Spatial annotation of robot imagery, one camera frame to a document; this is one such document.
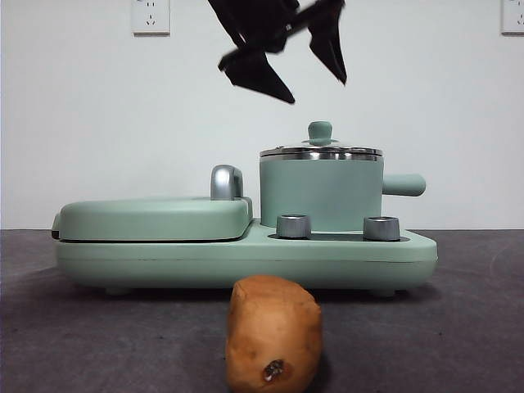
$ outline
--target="electrical outlet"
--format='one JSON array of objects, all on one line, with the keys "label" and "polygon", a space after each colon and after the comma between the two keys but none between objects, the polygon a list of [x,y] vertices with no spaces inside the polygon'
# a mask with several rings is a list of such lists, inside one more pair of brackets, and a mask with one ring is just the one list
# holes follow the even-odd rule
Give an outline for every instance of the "electrical outlet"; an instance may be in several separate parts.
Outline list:
[{"label": "electrical outlet", "polygon": [[169,0],[131,0],[131,24],[135,35],[169,35]]},{"label": "electrical outlet", "polygon": [[524,35],[524,0],[502,0],[502,34]]}]

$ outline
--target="gray table surface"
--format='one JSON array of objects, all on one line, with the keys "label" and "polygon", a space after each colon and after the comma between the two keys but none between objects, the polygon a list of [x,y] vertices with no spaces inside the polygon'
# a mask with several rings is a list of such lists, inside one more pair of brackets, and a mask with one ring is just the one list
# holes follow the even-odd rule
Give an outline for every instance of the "gray table surface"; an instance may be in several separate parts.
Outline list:
[{"label": "gray table surface", "polygon": [[[394,299],[312,291],[324,351],[308,393],[524,392],[524,231],[417,231],[430,281]],[[49,231],[2,231],[2,393],[228,392],[228,290],[109,297],[55,267]]]}]

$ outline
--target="sweet potato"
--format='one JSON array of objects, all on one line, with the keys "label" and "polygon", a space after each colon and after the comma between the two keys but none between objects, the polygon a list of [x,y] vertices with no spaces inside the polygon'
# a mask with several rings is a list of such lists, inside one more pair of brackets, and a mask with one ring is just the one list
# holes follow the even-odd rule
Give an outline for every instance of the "sweet potato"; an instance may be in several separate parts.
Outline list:
[{"label": "sweet potato", "polygon": [[235,283],[226,342],[234,393],[301,393],[321,350],[320,307],[299,284],[263,275]]}]

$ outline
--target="mint green breakfast machine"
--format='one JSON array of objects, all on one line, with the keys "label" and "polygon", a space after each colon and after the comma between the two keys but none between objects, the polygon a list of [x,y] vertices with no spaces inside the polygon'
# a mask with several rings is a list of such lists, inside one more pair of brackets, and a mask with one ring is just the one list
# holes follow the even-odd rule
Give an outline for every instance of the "mint green breakfast machine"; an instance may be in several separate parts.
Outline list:
[{"label": "mint green breakfast machine", "polygon": [[52,235],[58,267],[108,293],[133,288],[225,288],[274,274],[308,288],[392,295],[423,284],[436,243],[381,216],[382,195],[418,196],[417,174],[383,175],[377,149],[332,139],[328,122],[309,139],[260,153],[261,218],[243,195],[242,172],[217,165],[210,195],[85,201],[64,206]]}]

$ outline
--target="pot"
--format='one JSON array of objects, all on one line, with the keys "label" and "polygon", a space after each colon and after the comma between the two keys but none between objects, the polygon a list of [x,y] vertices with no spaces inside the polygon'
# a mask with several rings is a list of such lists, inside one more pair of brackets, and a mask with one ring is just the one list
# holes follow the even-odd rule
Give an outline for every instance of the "pot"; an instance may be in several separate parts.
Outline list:
[{"label": "pot", "polygon": [[308,215],[314,231],[361,231],[364,217],[381,215],[382,194],[419,196],[419,174],[383,175],[382,151],[332,139],[332,126],[315,121],[309,139],[260,153],[261,223],[279,215]]}]

